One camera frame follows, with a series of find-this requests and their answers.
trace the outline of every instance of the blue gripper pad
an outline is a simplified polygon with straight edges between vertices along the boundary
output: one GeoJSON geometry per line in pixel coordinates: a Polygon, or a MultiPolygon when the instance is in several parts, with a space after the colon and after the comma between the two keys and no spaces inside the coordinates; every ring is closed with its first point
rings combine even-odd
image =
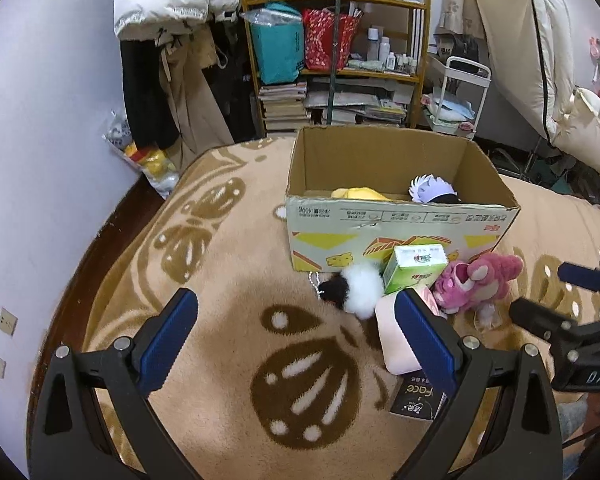
{"type": "MultiPolygon", "coordinates": [[[[415,300],[410,297],[410,294],[417,297],[415,291],[410,290],[407,293],[403,290],[395,298],[395,320],[418,358],[427,379],[434,388],[442,390],[451,397],[458,388],[454,358],[416,301],[422,304],[422,308],[426,309],[431,317],[434,315],[419,297],[415,300]]],[[[440,321],[446,323],[443,318],[440,318],[440,321]]]]}
{"type": "Polygon", "coordinates": [[[162,312],[144,322],[134,338],[132,363],[139,373],[136,387],[145,398],[159,390],[198,319],[198,298],[180,288],[162,312]]]}
{"type": "Polygon", "coordinates": [[[600,269],[587,269],[575,264],[563,263],[558,267],[558,278],[562,282],[586,288],[593,292],[600,291],[600,269]]]}

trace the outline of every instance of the white bottle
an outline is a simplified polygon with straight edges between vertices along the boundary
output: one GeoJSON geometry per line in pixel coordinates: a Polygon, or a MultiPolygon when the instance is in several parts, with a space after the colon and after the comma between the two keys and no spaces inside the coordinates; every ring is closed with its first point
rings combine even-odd
{"type": "Polygon", "coordinates": [[[378,61],[378,51],[380,49],[380,41],[378,41],[378,30],[373,27],[369,27],[366,33],[367,44],[366,44],[366,60],[367,61],[378,61]]]}
{"type": "Polygon", "coordinates": [[[389,52],[389,55],[386,57],[386,69],[395,70],[395,54],[393,52],[389,52]]]}
{"type": "Polygon", "coordinates": [[[382,41],[380,42],[380,50],[378,52],[378,61],[380,61],[383,65],[386,63],[386,58],[389,56],[390,51],[391,45],[389,44],[389,38],[383,36],[382,41]]]}

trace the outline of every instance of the khaki pants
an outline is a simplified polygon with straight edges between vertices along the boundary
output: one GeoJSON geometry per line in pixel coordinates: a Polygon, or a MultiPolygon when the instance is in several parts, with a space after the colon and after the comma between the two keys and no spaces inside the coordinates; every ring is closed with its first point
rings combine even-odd
{"type": "Polygon", "coordinates": [[[165,49],[160,65],[160,84],[180,131],[180,138],[164,151],[180,174],[206,150],[234,143],[197,54],[194,43],[186,41],[174,50],[165,49]]]}

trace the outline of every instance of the red packaging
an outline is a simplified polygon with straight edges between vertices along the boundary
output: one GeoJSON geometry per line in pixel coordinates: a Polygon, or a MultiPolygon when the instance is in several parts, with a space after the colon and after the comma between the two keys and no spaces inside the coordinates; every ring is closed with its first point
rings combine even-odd
{"type": "MultiPolygon", "coordinates": [[[[349,59],[351,41],[356,35],[361,16],[340,15],[338,36],[340,55],[338,70],[343,69],[349,59]]],[[[328,9],[305,9],[302,11],[304,23],[304,65],[309,70],[331,69],[331,41],[333,41],[333,11],[328,9]]]]}

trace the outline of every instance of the blue packaging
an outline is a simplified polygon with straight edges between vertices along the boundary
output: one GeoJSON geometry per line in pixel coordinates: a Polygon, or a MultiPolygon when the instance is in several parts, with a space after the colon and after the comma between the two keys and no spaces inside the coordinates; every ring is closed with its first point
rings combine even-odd
{"type": "MultiPolygon", "coordinates": [[[[288,12],[302,18],[293,7],[269,3],[267,9],[288,12]]],[[[298,78],[304,66],[304,28],[302,21],[285,25],[251,25],[260,79],[265,85],[291,83],[298,78]]]]}

